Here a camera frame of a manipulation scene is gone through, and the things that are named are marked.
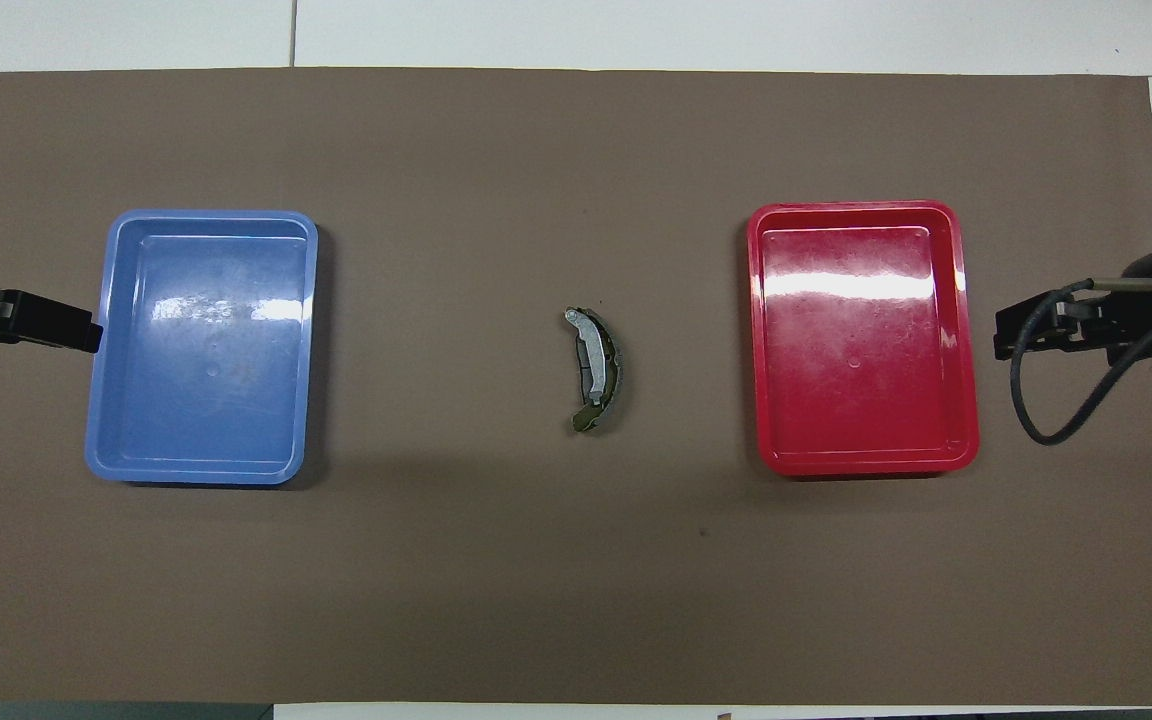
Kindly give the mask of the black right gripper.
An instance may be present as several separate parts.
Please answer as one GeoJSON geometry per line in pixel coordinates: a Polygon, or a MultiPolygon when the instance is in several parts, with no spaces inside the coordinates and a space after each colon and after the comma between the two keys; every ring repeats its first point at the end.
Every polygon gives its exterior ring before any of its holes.
{"type": "MultiPolygon", "coordinates": [[[[1152,252],[1126,266],[1119,275],[1096,276],[1093,290],[1102,296],[1092,302],[1092,318],[1079,325],[1082,350],[1102,351],[1107,363],[1116,363],[1152,331],[1152,252]]],[[[1060,301],[1038,313],[1048,296],[1049,291],[1038,293],[996,311],[996,361],[1011,361],[1016,355],[1021,331],[1032,316],[1037,318],[1034,328],[1020,348],[1021,354],[1070,353],[1069,347],[1076,343],[1076,320],[1062,313],[1060,301]]]]}

